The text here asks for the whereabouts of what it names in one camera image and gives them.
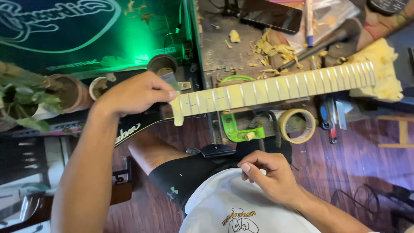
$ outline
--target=masking tape roll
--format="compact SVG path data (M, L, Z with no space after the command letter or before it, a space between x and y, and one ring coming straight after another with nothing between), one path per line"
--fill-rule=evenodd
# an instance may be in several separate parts
M290 138L287 133L286 133L286 124L287 121L289 120L289 118L291 116L293 116L296 113L301 113L302 116L305 117L306 119L306 128L303 131L303 134L300 135L297 138ZM285 111L284 113L282 113L282 115L280 116L279 119L279 129L280 132L282 134L282 137L289 142L292 142L294 144L301 144L306 142L307 140L309 140L312 135L315 133L315 129L316 129L316 123L315 123L315 118L313 117L313 115L309 112L306 111L304 109L289 109L287 111Z

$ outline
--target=white cloth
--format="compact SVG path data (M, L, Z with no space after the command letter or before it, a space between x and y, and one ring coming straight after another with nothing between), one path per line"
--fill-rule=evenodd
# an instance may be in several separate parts
M267 199L263 191L242 181L240 168L215 174L192 194L180 233L320 233L294 210Z

